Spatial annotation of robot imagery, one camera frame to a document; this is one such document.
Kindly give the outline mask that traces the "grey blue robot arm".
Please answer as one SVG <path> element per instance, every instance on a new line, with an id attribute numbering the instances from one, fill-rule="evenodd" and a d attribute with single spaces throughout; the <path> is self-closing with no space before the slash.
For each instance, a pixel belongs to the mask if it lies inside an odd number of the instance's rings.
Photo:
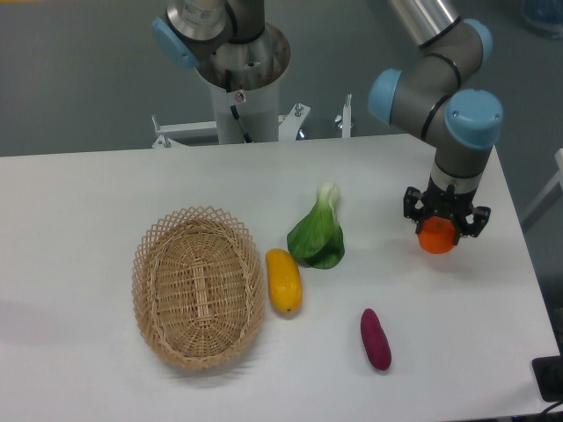
<path id="1" fill-rule="evenodd" d="M 407 71 L 383 71 L 369 90 L 368 108 L 434 147 L 428 186 L 406 190 L 403 212 L 416 225 L 420 247 L 442 254 L 461 238 L 478 236 L 490 217 L 489 208 L 472 201 L 499 139 L 503 109 L 492 93 L 464 83 L 488 60 L 492 35 L 479 21 L 461 19 L 448 1 L 391 6 L 422 57 Z M 303 108 L 278 115 L 289 43 L 266 22 L 261 1 L 171 1 L 151 29 L 171 62 L 194 69 L 208 85 L 220 143 L 296 138 Z"/>

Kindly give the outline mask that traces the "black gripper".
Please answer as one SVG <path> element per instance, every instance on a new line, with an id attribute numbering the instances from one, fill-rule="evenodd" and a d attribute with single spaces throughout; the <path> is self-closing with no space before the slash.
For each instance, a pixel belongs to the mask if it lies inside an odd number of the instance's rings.
<path id="1" fill-rule="evenodd" d="M 442 169 L 432 169 L 424 193 L 412 186 L 406 188 L 403 215 L 415 224 L 416 235 L 422 232 L 427 220 L 436 216 L 451 220 L 456 231 L 455 246 L 461 238 L 478 237 L 491 216 L 490 207 L 473 205 L 479 182 L 479 174 L 461 178 Z"/>

